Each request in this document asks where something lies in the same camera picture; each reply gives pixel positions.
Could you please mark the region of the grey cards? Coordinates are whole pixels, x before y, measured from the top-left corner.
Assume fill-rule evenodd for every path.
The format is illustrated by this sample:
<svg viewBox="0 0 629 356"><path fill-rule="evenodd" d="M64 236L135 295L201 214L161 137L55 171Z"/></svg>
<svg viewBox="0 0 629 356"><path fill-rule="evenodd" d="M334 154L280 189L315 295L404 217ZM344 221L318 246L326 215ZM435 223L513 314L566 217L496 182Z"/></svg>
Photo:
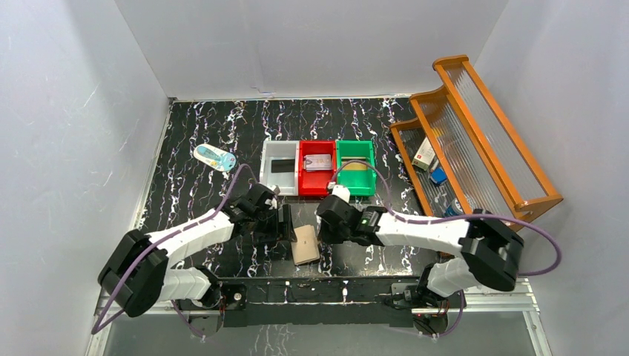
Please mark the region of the grey cards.
<svg viewBox="0 0 629 356"><path fill-rule="evenodd" d="M332 168L330 154L309 154L303 157L303 169L306 171L330 171Z"/></svg>

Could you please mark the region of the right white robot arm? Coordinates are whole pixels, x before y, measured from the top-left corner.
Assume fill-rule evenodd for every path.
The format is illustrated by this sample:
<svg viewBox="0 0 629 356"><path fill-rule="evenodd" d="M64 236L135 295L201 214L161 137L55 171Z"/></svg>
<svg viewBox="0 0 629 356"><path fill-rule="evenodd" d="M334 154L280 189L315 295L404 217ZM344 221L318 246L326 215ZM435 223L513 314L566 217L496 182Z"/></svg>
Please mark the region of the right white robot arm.
<svg viewBox="0 0 629 356"><path fill-rule="evenodd" d="M473 286L512 291L519 274L523 239L502 221L487 214L448 218L393 214L384 207L360 210L330 195L317 207L319 237L325 243L370 246L410 246L452 255L427 267L418 299L436 307L450 295Z"/></svg>

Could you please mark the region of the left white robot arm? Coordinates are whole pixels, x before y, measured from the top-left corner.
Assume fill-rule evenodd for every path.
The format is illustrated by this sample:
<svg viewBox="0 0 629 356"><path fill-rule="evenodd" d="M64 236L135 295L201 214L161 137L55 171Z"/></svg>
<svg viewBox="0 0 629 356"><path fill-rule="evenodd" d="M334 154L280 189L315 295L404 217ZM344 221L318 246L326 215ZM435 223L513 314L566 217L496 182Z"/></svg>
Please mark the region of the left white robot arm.
<svg viewBox="0 0 629 356"><path fill-rule="evenodd" d="M213 245L252 236L262 240L294 239L289 207L278 207L280 189L256 183L222 207L170 229L145 234L127 232L97 278L129 317L155 303L194 300L204 309L222 301L220 280L202 267L176 264Z"/></svg>

